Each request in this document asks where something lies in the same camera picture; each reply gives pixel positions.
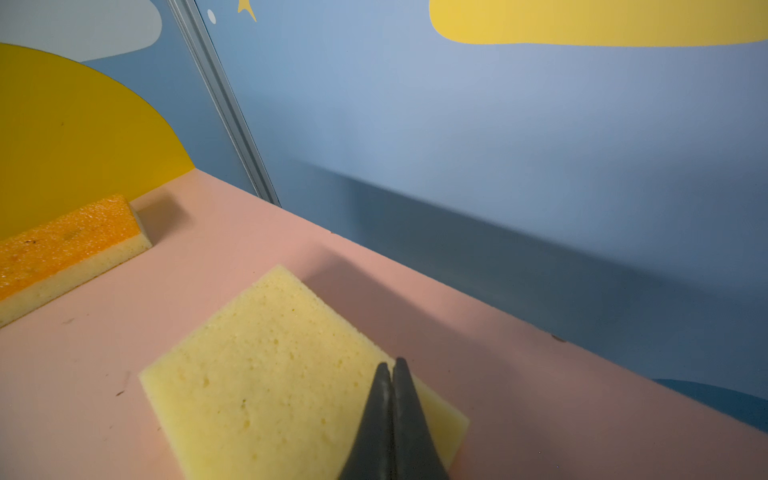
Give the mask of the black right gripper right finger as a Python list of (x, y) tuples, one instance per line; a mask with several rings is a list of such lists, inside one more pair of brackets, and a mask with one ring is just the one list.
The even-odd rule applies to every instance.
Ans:
[(407, 361), (398, 357), (392, 374), (395, 478), (448, 480), (434, 446)]

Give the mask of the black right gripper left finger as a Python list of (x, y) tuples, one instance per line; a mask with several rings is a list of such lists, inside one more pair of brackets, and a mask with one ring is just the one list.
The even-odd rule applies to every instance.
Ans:
[(393, 385), (388, 365), (380, 363), (339, 479), (393, 479), (393, 427)]

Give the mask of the orange sponge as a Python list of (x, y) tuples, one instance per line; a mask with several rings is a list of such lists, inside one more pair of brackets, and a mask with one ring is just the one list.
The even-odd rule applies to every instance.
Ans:
[[(140, 381), (188, 479), (339, 479), (376, 368), (392, 381), (396, 359), (279, 266)], [(468, 418), (412, 377), (448, 471)]]
[(1, 242), (1, 325), (149, 250), (125, 197), (113, 195)]

